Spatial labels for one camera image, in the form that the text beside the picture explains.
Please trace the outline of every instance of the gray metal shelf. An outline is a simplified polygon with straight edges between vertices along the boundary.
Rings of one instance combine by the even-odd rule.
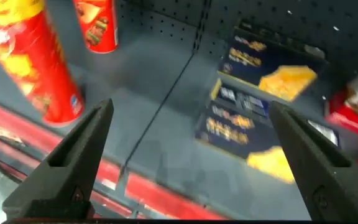
[[[288,185],[194,139],[218,58],[195,55],[128,162],[128,168],[229,217],[309,220]]]
[[[247,167],[244,161],[194,139],[196,120],[218,78],[216,69],[225,46],[223,39],[235,17],[246,16],[265,25],[271,24],[278,30],[281,26],[284,33],[293,35],[294,30],[304,24],[303,18],[312,16],[308,10],[316,6],[310,2],[306,6],[306,1],[285,2],[278,7],[273,0],[119,0],[116,4],[119,47],[105,55],[86,49],[71,1],[48,0],[47,6],[59,36],[64,37],[61,41],[71,72],[85,89],[87,110],[105,98],[112,98],[114,102],[115,112],[104,152],[106,158],[125,164],[130,171],[231,218],[309,220],[295,184],[284,184]],[[334,10],[347,16],[351,8],[348,5]],[[319,14],[317,11],[329,9],[329,5],[321,5],[311,12]],[[296,20],[284,13],[287,10],[294,13]],[[269,14],[271,11],[277,11],[277,14]],[[327,20],[333,16],[332,13],[324,15],[323,19]],[[352,15],[352,24],[356,26],[358,14]],[[293,23],[284,26],[288,21]],[[304,25],[307,29],[295,33],[295,36],[307,37],[313,32],[311,24]],[[329,28],[323,26],[321,33],[331,32]],[[339,34],[343,33],[330,33],[328,41],[324,42],[330,52],[337,50],[338,46],[358,41],[358,33],[353,34],[357,37],[353,39],[344,34],[346,38],[342,37],[342,41],[331,48]],[[323,44],[322,37],[314,34],[310,41],[320,45]],[[198,48],[198,44],[199,51],[194,54],[193,46]],[[342,48],[342,52],[346,52],[343,63],[358,55],[353,50]],[[324,122],[322,100],[312,96],[330,94],[333,89],[329,81],[332,79],[324,77],[316,82],[312,88],[315,91],[295,101],[292,106]],[[278,100],[250,86],[240,87],[267,99]],[[1,67],[0,104],[46,125]],[[49,128],[64,135],[74,125],[75,122],[64,128]],[[344,150],[357,155],[358,135],[341,129],[339,132]]]
[[[31,172],[33,171],[33,168],[23,164],[21,161],[17,161],[15,159],[13,159],[9,155],[7,155],[1,151],[0,151],[0,161],[3,162],[4,164],[8,164],[15,170],[17,170],[27,176],[30,175]],[[2,185],[0,184],[0,189],[9,188],[9,191],[3,192],[5,194],[5,196],[3,198],[1,198],[0,203],[2,203],[2,201],[4,199],[6,199],[6,197],[17,187],[18,184],[16,182],[12,182],[12,180],[5,177],[4,174],[0,173],[0,175],[2,176],[1,180],[3,180],[3,181],[1,181]],[[111,190],[111,189],[105,187],[104,185],[100,184],[99,182],[95,182],[94,189],[97,189],[97,191],[99,193],[107,195],[110,199],[113,199],[115,202],[118,202],[121,205],[124,205],[131,210],[134,210],[137,207],[136,202],[123,197],[123,194],[120,194],[120,192]],[[91,202],[93,203],[94,209],[97,211],[97,213],[102,215],[104,218],[125,218],[122,215],[116,213],[114,210],[110,210],[95,201],[91,201]]]

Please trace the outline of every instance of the red snack can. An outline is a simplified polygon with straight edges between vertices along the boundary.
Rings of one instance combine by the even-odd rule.
[[[47,123],[66,124],[82,114],[85,105],[44,0],[0,1],[0,64]]]
[[[96,53],[110,53],[118,46],[114,0],[74,0],[78,21],[87,48]]]

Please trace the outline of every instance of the store shelf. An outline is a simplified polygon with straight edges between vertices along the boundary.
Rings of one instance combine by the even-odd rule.
[[[196,120],[218,77],[217,61],[192,58],[128,168],[231,218],[310,219],[295,184],[195,141]]]
[[[7,175],[7,177],[14,179],[15,182],[20,182],[30,175],[39,163],[39,161],[26,156],[20,150],[7,145],[6,142],[0,141],[1,175]],[[91,193],[91,202],[97,213],[105,218],[131,217],[132,211],[138,206],[134,201],[124,198],[124,194],[120,194],[101,184],[100,179],[95,182],[94,189]]]
[[[39,153],[43,155],[52,151],[62,138],[2,108],[0,108],[0,126],[13,131],[15,131],[14,128],[16,128],[17,130],[14,133],[26,142],[26,144],[37,146]],[[6,142],[3,143],[3,140],[0,139],[0,159],[8,166],[17,167],[20,170],[22,170],[23,166],[27,167],[26,174],[30,174],[32,169],[38,166],[39,162],[35,160],[37,158],[32,159],[24,153],[28,153],[28,155],[31,156],[34,155],[33,151],[24,151],[24,148],[13,148]],[[148,217],[159,218],[153,211],[144,209],[135,200],[125,197],[124,192],[128,173],[124,172],[121,178],[119,178],[119,175],[119,166],[107,161],[106,158],[102,159],[96,175],[94,189],[128,208],[142,211],[142,213]]]
[[[100,100],[113,100],[115,110],[104,157],[127,165],[129,171],[160,184],[167,192],[178,192],[198,203],[196,206],[200,205],[225,217],[246,220],[309,220],[310,216],[295,184],[284,184],[248,167],[244,161],[194,139],[196,121],[205,107],[210,89],[219,77],[216,70],[225,47],[223,39],[236,18],[240,15],[248,18],[269,15],[268,19],[260,16],[256,21],[271,23],[273,28],[280,29],[284,23],[293,20],[285,14],[287,9],[274,6],[272,0],[263,5],[260,1],[253,1],[250,7],[244,7],[245,3],[239,1],[193,3],[186,0],[174,5],[176,2],[117,1],[119,47],[110,54],[94,54],[84,45],[72,2],[47,1],[71,73],[78,86],[84,90],[85,113]],[[202,28],[197,28],[201,24],[201,11],[204,14],[204,7],[208,2],[211,3],[209,19],[204,21]],[[293,34],[294,30],[301,27],[302,18],[305,15],[311,16],[312,11],[305,4],[298,1],[298,5],[291,8],[292,12],[302,13],[296,15],[294,24],[284,27],[284,33]],[[278,16],[269,14],[273,8],[280,11],[279,19]],[[324,26],[324,33],[331,32],[331,26],[332,24],[330,27]],[[193,55],[193,43],[195,39],[201,38],[197,29],[202,29],[205,33],[202,34],[199,52]],[[295,36],[307,37],[313,29],[309,27],[305,31],[307,32],[296,33]],[[337,33],[330,33],[327,42],[321,39],[322,35],[316,34],[311,36],[310,41],[318,46],[322,43],[328,45],[329,51],[355,42],[346,39],[338,46],[331,46],[337,40]],[[341,62],[346,63],[355,58],[358,55],[358,52],[353,52],[355,49],[357,50],[357,46],[345,50]],[[340,54],[341,51],[337,51],[332,55],[339,57]],[[354,66],[350,63],[348,65],[356,70],[358,60]],[[354,71],[347,74],[347,77],[353,75]],[[240,85],[226,76],[221,78],[257,96],[284,103],[255,88]],[[322,97],[329,98],[336,91],[338,86],[332,86],[333,81],[335,76],[321,77],[291,106],[301,114],[325,123]],[[62,136],[76,124],[73,122],[63,128],[47,126],[1,67],[0,105]],[[358,135],[325,124],[339,131],[342,149],[357,157]],[[125,187],[122,181],[120,184],[120,188]],[[100,183],[96,183],[96,186],[103,194],[117,197],[118,202],[125,206],[138,206],[134,200],[124,197],[123,189],[112,190]]]
[[[72,2],[50,0],[47,6],[71,72],[85,89],[85,113],[100,100],[113,100],[114,116],[104,156],[121,164],[189,60],[196,28],[118,1],[119,48],[110,54],[94,54],[85,48]],[[155,23],[158,27],[151,29]],[[175,31],[173,26],[182,29]],[[1,67],[0,105],[45,126]],[[75,123],[49,128],[64,135]]]

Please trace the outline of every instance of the dark blue box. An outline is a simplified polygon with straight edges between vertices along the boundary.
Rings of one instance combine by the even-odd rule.
[[[253,114],[240,114],[213,100],[199,118],[195,137],[241,159],[247,159],[250,152],[280,145],[267,120],[263,122]]]
[[[337,132],[313,121],[311,124],[338,145]],[[201,113],[195,137],[241,159],[247,159],[250,152],[280,146],[269,120],[269,102],[220,79]]]
[[[307,66],[317,74],[317,78],[328,68],[328,63],[323,58],[300,51],[299,45],[302,44],[293,45],[291,48],[288,44],[284,45],[277,39],[268,37],[270,35],[273,35],[273,32],[260,27],[249,29],[246,26],[235,27],[228,41],[229,47],[219,64],[219,72],[258,88],[262,77],[276,72],[282,65]],[[282,98],[288,101],[293,100],[293,98]]]

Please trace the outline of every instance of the shelf surface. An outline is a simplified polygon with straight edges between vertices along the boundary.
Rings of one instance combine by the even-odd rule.
[[[194,139],[196,120],[218,78],[217,61],[192,58],[128,167],[233,218],[309,220],[295,184]]]

